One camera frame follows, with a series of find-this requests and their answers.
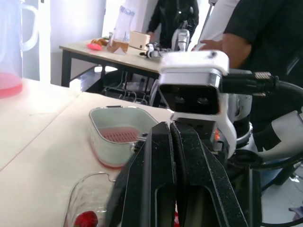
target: white box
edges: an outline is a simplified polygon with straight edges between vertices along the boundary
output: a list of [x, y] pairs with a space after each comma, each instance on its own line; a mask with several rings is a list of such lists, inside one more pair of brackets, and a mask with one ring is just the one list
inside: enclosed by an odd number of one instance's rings
[[150, 39], [151, 39], [150, 35], [136, 31], [131, 31], [129, 45], [131, 47], [146, 51], [147, 50], [146, 45], [149, 44]]

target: black metal frame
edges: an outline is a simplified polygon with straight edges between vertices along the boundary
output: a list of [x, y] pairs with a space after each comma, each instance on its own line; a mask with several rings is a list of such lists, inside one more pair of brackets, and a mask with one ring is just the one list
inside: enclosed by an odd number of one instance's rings
[[[151, 72], [151, 71], [147, 71], [147, 70], [142, 70], [139, 68], [135, 68], [135, 67], [131, 67], [131, 66], [127, 66], [127, 65], [123, 65], [120, 63], [115, 63], [115, 62], [111, 62], [111, 61], [107, 61], [107, 60], [103, 60], [100, 58], [95, 58], [92, 56], [88, 56], [88, 55], [84, 55], [81, 53], [76, 53], [76, 52], [71, 52], [68, 50], [63, 50], [63, 57], [62, 57], [62, 78], [61, 78], [61, 86], [62, 87], [69, 87], [70, 86], [70, 81], [71, 81], [71, 60], [72, 59], [78, 59], [78, 60], [82, 60], [82, 61], [88, 61], [97, 65], [102, 65], [102, 72], [101, 72], [101, 78], [103, 78], [105, 76], [105, 66], [111, 66], [111, 67], [115, 67], [119, 70], [122, 71], [126, 71], [126, 72], [130, 72], [130, 73], [136, 73], [136, 74], [140, 74], [143, 75], [145, 77], [148, 78], [148, 81], [146, 83], [146, 88], [148, 86], [148, 82], [150, 80], [150, 78], [156, 80], [159, 78], [159, 74], [156, 72]], [[153, 106], [158, 107], [159, 103], [160, 103], [160, 94], [158, 93], [156, 98], [155, 98], [155, 102], [153, 104]]]

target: pink liquid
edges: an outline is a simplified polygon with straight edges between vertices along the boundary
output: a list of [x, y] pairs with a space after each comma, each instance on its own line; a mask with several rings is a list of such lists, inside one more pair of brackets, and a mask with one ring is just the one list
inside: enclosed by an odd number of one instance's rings
[[22, 79], [13, 74], [0, 72], [0, 98], [14, 96], [22, 91]]

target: plastic container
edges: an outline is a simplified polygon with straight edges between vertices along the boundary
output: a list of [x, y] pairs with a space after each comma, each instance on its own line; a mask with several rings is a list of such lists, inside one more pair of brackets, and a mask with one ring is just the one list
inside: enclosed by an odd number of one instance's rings
[[[32, 37], [24, 44], [22, 9], [35, 16]], [[33, 48], [38, 40], [37, 15], [37, 9], [22, 0], [0, 0], [0, 98], [22, 91], [22, 51]]]
[[113, 182], [104, 172], [90, 174], [80, 179], [71, 191], [63, 227], [74, 227], [77, 216], [86, 211], [95, 212], [98, 218], [97, 227], [101, 227]]
[[90, 142], [98, 160], [110, 168], [125, 165], [133, 154], [137, 136], [158, 122], [136, 107], [105, 107], [90, 112]]
[[134, 11], [121, 6], [119, 17], [113, 35], [107, 44], [107, 50], [111, 53], [125, 54], [129, 46], [130, 26], [134, 18]]

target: black shirt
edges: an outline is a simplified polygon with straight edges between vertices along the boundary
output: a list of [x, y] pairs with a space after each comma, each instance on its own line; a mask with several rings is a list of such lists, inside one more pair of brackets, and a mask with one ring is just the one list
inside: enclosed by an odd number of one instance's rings
[[161, 24], [160, 45], [171, 48], [171, 39], [176, 29], [187, 20], [190, 35], [195, 32], [199, 23], [199, 7], [197, 0], [158, 0], [157, 6], [148, 26], [148, 32], [154, 32]]
[[[240, 36], [252, 44], [241, 69], [269, 71], [281, 80], [303, 87], [303, 60], [287, 75], [289, 65], [303, 47], [303, 0], [241, 0], [224, 33]], [[302, 97], [293, 99], [286, 94], [254, 97], [254, 131], [302, 105]]]

